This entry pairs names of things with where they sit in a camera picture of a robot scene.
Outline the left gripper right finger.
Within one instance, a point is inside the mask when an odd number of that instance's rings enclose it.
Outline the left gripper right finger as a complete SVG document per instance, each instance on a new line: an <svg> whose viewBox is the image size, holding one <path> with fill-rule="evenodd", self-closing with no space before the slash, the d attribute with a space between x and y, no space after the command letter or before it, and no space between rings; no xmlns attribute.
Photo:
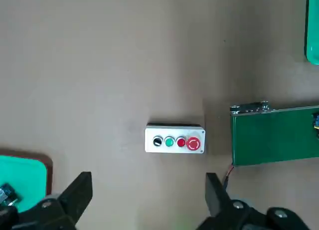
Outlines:
<svg viewBox="0 0 319 230"><path fill-rule="evenodd" d="M210 216L198 230L308 230L293 211L272 207L265 214L241 200L232 200L215 173L206 173L205 200Z"/></svg>

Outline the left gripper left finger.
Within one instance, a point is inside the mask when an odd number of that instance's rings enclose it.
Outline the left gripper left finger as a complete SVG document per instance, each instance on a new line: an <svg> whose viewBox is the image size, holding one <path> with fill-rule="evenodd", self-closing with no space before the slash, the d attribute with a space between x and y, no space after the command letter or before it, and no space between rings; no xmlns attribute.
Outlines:
<svg viewBox="0 0 319 230"><path fill-rule="evenodd" d="M91 172L81 172L58 196L47 196L27 211L0 208L2 230L75 230L93 196Z"/></svg>

